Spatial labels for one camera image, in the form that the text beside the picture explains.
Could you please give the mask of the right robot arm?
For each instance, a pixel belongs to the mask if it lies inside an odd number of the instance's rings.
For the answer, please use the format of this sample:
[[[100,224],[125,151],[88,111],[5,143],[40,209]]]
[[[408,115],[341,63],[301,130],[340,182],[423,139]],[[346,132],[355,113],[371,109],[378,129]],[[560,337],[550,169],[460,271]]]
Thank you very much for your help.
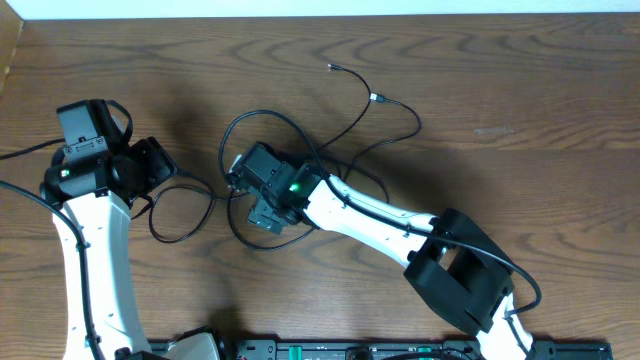
[[[293,165],[257,143],[226,175],[255,196],[249,222],[278,233],[305,223],[351,237],[388,256],[440,318],[476,338],[485,359],[531,359],[534,339],[518,315],[513,274],[523,269],[466,214],[391,206],[311,163]]]

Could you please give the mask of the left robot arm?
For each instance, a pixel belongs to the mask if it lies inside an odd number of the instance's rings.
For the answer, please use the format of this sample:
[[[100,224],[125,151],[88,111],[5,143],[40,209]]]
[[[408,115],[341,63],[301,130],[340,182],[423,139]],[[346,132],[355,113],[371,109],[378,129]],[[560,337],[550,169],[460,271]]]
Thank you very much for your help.
[[[158,141],[132,142],[113,100],[57,109],[64,146],[40,192],[55,213],[64,259],[67,359],[125,359],[151,346],[136,306],[129,258],[131,208],[177,172]]]

